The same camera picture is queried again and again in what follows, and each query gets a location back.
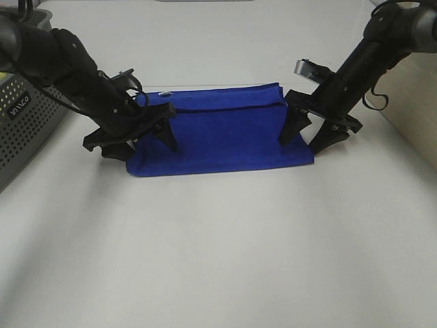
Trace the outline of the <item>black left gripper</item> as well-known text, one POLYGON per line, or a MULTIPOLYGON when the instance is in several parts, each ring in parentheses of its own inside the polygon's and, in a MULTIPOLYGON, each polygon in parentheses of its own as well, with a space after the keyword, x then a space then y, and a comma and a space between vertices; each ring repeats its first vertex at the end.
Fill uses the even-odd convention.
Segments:
POLYGON ((178 142, 169 122, 175 115, 175 107, 170 102, 141 107, 137 117, 116 113, 109 122, 84 137, 83 147, 89 151, 100 147, 105 159, 129 160, 135 153, 130 142, 151 133, 168 149, 176 152, 178 142))

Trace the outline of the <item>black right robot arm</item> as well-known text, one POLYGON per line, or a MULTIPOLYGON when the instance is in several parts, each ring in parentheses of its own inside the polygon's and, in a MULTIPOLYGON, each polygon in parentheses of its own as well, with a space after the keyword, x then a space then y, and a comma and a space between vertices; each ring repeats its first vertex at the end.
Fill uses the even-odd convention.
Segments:
POLYGON ((413 53, 436 52, 436 2, 416 1, 404 8, 401 1, 377 5, 363 38, 338 71, 300 59, 294 72, 318 84, 311 94, 289 90, 285 95, 287 114, 279 134, 282 146, 290 143, 311 124, 313 114, 324 123, 309 147, 314 154, 345 141, 363 125, 350 115, 365 94, 373 92, 382 75, 413 53))

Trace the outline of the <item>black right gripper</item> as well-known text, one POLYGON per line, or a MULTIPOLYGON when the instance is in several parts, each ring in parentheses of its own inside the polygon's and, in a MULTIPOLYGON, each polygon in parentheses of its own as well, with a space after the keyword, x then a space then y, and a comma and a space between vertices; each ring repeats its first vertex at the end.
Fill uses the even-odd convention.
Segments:
POLYGON ((284 99, 287 104, 287 114, 278 138, 281 146, 288 145, 301 130, 311 124, 308 117, 310 113, 328 121, 323 123, 309 144, 314 154, 345 141, 350 136, 347 129, 353 133, 362 129, 362 124, 356 118, 348 114, 329 113, 328 107, 310 94, 289 90, 284 99))

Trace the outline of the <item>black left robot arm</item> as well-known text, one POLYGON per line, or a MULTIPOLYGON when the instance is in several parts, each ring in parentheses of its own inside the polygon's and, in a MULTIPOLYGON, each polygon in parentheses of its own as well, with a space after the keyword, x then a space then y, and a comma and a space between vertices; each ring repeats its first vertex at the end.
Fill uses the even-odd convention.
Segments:
POLYGON ((43 30, 30 24, 31 1, 16 9, 1 9, 1 71, 18 74, 47 97, 54 87, 69 103, 58 104, 92 119, 99 128, 83 139, 89 151, 99 147, 107 159, 127 161, 131 143, 151 134, 170 150, 178 149, 170 118, 170 102, 138 104, 129 91, 146 97, 133 69, 114 77, 99 70, 83 43, 67 29, 43 30))

